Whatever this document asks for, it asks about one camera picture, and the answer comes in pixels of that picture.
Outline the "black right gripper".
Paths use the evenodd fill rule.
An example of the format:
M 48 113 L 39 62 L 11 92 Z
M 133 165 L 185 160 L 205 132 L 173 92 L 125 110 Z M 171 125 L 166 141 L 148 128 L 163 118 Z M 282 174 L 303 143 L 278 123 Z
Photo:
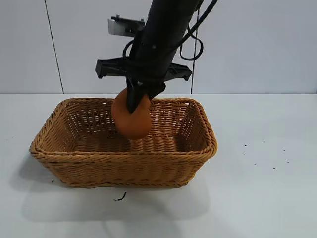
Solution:
M 156 51 L 153 44 L 149 48 L 140 39 L 128 42 L 122 56 L 112 59 L 98 59 L 95 72 L 99 79 L 106 76 L 126 77 L 127 109 L 133 113 L 144 95 L 153 99 L 165 90 L 165 83 L 151 84 L 142 82 L 166 82 L 176 78 L 189 80 L 192 71 L 186 65 L 172 62 L 175 50 Z

